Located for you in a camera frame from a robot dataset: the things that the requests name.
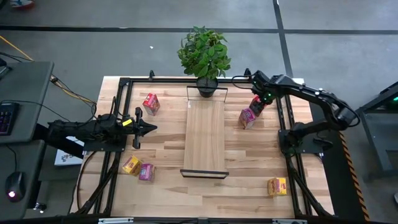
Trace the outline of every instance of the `desk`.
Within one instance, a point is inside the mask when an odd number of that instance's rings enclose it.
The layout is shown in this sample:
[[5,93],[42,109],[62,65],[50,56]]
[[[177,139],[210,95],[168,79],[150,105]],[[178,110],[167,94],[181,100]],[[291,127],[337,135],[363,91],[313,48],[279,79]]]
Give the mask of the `desk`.
[[45,143],[42,140],[9,144],[17,154],[17,171],[24,173],[26,193],[20,202],[12,203],[7,199],[5,183],[8,175],[14,172],[14,154],[6,147],[0,146],[0,220],[17,220],[25,215],[26,208],[34,205],[30,196],[35,193],[35,185],[44,155]]
[[[12,68],[0,80],[0,101],[24,100],[42,104],[54,64],[52,62],[10,63]],[[27,142],[34,135],[41,105],[19,103],[10,136],[0,136],[0,144]]]
[[[98,98],[98,114],[109,113],[112,98],[118,90],[120,77],[104,77]],[[251,129],[243,130],[238,123],[241,110],[247,107],[253,94],[230,84],[225,102],[225,165],[229,176],[224,180],[183,178],[185,131],[187,120],[187,84],[135,83],[129,113],[142,106],[148,93],[160,101],[156,116],[144,112],[144,121],[158,128],[141,139],[141,149],[132,148],[132,136],[119,163],[113,201],[113,217],[220,217],[220,218],[292,218],[292,199],[288,195],[270,197],[267,181],[286,177],[285,157],[278,147],[280,129],[276,104],[268,106]],[[312,120],[308,102],[292,97],[296,121]],[[130,155],[156,166],[153,183],[138,181],[121,169]],[[80,197],[84,203],[100,179],[103,153],[89,161],[81,178]],[[302,156],[307,185],[324,208],[333,213],[325,171],[319,158]],[[102,206],[108,189],[104,190]],[[298,193],[303,210],[302,194]],[[76,198],[71,212],[76,211]]]

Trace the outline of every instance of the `computer mouse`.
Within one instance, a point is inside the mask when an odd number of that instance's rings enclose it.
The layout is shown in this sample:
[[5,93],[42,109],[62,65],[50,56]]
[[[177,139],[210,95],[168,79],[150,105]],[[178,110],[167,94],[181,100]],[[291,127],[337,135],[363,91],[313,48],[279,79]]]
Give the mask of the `computer mouse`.
[[25,196],[23,172],[13,172],[6,179],[6,195],[10,202],[19,202]]

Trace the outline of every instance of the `yellow cable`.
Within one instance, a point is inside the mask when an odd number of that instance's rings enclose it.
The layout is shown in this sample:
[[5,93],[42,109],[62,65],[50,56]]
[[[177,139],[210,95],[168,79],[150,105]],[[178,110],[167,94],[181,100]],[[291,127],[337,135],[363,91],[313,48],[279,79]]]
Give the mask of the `yellow cable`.
[[[19,51],[21,54],[25,55],[25,57],[27,57],[29,60],[34,61],[31,57],[29,57],[27,54],[25,54],[25,52],[23,52],[21,49],[17,48],[14,44],[12,44],[11,42],[9,42],[9,41],[8,41],[7,39],[5,39],[3,36],[0,35],[0,38],[1,38],[3,41],[5,41],[5,43],[9,44],[11,47],[14,47],[14,48],[15,48],[17,51]],[[56,84],[58,87],[60,87],[60,88],[62,89],[62,91],[64,91],[66,94],[70,95],[71,97],[74,97],[74,98],[79,99],[79,100],[83,100],[83,101],[85,101],[85,102],[92,103],[91,100],[89,100],[89,99],[87,99],[87,98],[85,98],[85,97],[83,97],[83,96],[78,96],[78,95],[76,95],[76,94],[74,94],[74,93],[72,93],[72,92],[70,92],[70,91],[68,91],[68,90],[65,90],[65,89],[64,89],[65,87],[63,87],[60,83],[55,82],[54,84]]]
[[5,41],[5,43],[9,44],[11,47],[14,47],[17,51],[19,51],[21,54],[25,55],[29,60],[33,60],[31,57],[29,57],[27,54],[25,54],[23,51],[19,50],[14,44],[10,43],[8,40],[6,40],[3,36],[0,35],[0,38]]

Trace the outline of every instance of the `wooden board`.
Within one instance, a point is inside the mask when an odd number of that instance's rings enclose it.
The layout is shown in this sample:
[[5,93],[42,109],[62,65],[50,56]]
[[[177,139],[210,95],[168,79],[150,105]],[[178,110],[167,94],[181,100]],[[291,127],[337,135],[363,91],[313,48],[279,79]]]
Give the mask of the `wooden board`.
[[[119,78],[104,77],[98,99],[98,114],[109,112],[112,97],[118,90]],[[283,197],[272,198],[267,193],[269,179],[287,177],[285,159],[277,143],[279,121],[276,103],[269,105],[262,112],[251,129],[243,130],[238,123],[239,114],[250,104],[253,94],[250,90],[238,89],[232,85],[220,86],[229,88],[224,104],[224,156],[229,176],[224,180],[184,178],[180,174],[187,128],[186,84],[134,84],[130,114],[134,114],[136,106],[142,106],[149,92],[157,94],[161,105],[158,114],[150,116],[144,112],[143,119],[158,125],[158,129],[142,138],[140,150],[132,148],[132,137],[128,137],[120,167],[130,155],[134,154],[144,162],[153,163],[157,170],[154,183],[148,184],[119,169],[112,216],[224,218],[294,216],[290,190],[289,194]],[[215,94],[220,98],[225,96],[223,92]],[[308,102],[296,97],[291,99],[295,120],[304,123],[311,121]],[[81,203],[88,199],[98,185],[103,156],[104,153],[98,152],[86,166],[80,185]],[[309,154],[304,154],[302,157],[309,189],[324,208],[333,213],[321,160]],[[105,188],[104,192],[101,210],[106,204],[108,188]],[[303,211],[302,194],[299,192],[298,196]],[[76,198],[71,212],[75,210]]]
[[184,164],[187,170],[225,171],[224,102],[189,100]]

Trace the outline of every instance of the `potted plant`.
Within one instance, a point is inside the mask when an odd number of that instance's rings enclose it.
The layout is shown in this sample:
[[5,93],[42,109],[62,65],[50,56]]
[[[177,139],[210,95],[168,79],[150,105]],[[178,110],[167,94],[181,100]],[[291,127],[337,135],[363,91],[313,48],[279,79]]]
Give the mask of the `potted plant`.
[[193,27],[193,33],[181,40],[177,51],[184,73],[197,77],[197,87],[203,97],[211,97],[218,86],[217,77],[224,76],[230,69],[231,59],[226,55],[226,41],[221,33],[205,27]]

